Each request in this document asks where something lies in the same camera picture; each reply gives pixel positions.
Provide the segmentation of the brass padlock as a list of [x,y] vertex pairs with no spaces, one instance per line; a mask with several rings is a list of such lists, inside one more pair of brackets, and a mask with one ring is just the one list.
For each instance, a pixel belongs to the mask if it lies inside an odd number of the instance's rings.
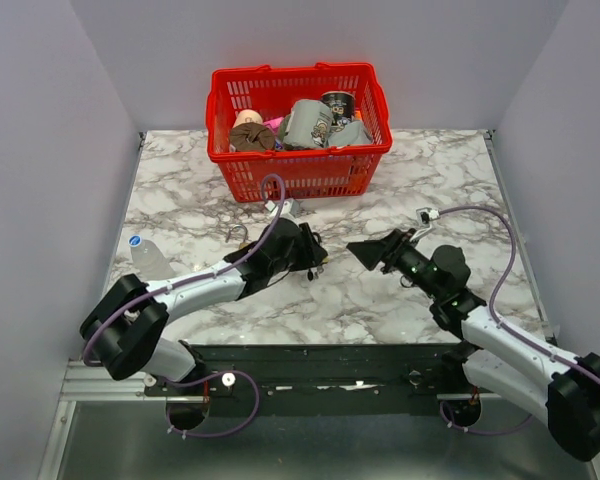
[[232,239],[238,238],[239,248],[245,248],[250,245],[249,230],[243,224],[232,225],[225,235],[225,242],[229,243]]

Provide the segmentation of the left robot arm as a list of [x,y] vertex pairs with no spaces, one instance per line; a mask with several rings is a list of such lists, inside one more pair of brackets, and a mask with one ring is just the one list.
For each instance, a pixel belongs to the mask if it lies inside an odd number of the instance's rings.
[[114,380],[145,373],[167,380],[181,395],[192,394],[201,385],[203,360],[186,341],[164,338],[165,327],[215,304],[252,296],[279,274],[315,273],[327,257],[320,235],[308,224],[281,218],[258,240],[203,271],[150,282],[125,275],[79,328],[83,360],[102,365]]

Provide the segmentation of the yellow black padlock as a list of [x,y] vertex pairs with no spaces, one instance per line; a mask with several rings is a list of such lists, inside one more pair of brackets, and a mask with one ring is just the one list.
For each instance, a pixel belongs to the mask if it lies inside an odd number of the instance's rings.
[[328,262],[329,262],[329,257],[326,256],[326,257],[322,258],[319,262],[317,262],[315,265],[308,268],[307,273],[306,273],[307,280],[309,282],[318,280],[319,277],[323,274],[324,267]]

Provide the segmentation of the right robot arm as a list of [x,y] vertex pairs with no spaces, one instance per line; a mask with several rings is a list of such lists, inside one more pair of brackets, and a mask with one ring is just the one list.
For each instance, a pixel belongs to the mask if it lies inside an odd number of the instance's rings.
[[440,367],[449,390],[485,388],[525,410],[573,458],[600,453],[600,355],[579,356],[534,337],[507,321],[467,286],[464,252],[442,245],[425,256],[408,233],[350,242],[347,249],[368,270],[399,272],[432,301],[436,324],[472,347]]

